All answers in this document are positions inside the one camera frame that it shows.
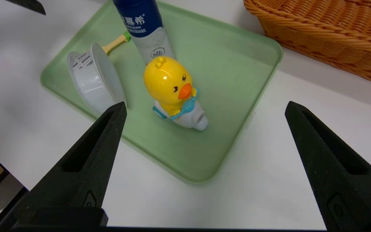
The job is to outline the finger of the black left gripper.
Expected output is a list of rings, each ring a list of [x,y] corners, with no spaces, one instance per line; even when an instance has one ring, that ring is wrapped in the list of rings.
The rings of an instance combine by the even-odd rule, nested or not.
[[[44,6],[38,0],[8,0],[8,2],[30,9],[42,15],[46,15]]]

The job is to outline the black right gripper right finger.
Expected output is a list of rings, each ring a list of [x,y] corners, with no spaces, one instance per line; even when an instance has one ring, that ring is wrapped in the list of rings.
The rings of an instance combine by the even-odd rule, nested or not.
[[[328,231],[371,231],[371,165],[306,107],[285,117]]]

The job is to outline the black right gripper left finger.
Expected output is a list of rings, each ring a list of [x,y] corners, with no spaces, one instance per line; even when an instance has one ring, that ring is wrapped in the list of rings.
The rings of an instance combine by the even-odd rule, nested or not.
[[[106,226],[102,204],[126,117],[124,102],[105,110],[34,188],[20,188],[0,214],[0,231]]]

